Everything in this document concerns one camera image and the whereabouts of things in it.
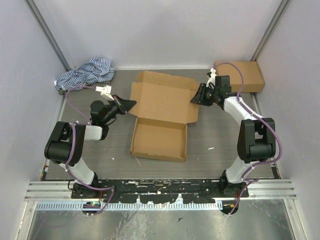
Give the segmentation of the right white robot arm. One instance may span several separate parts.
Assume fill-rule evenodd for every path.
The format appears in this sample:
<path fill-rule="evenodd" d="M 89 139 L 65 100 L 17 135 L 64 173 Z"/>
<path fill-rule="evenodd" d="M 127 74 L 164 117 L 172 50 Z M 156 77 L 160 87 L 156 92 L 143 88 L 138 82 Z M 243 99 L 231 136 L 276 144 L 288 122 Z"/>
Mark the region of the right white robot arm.
<path fill-rule="evenodd" d="M 228 75 L 216 75 L 214 81 L 201 83 L 190 102 L 206 107 L 216 104 L 239 124 L 237 158 L 218 182 L 221 194 L 229 198 L 244 186 L 255 166 L 275 156 L 276 125 L 272 118 L 255 113 L 239 93 L 232 92 Z"/>

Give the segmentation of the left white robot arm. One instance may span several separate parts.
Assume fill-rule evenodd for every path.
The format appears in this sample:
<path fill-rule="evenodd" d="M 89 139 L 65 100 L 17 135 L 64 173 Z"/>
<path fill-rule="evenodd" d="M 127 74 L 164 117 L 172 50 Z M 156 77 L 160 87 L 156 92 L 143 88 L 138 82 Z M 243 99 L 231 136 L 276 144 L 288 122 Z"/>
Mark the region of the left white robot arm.
<path fill-rule="evenodd" d="M 84 161 L 85 141 L 102 141 L 107 137 L 110 125 L 117 115 L 125 115 L 137 102 L 113 95 L 107 104 L 101 100 L 90 105 L 88 124 L 58 121 L 44 148 L 44 156 L 62 167 L 73 179 L 72 190 L 86 198 L 96 198 L 106 191 L 114 191 L 114 186 L 101 187 L 98 175 Z"/>

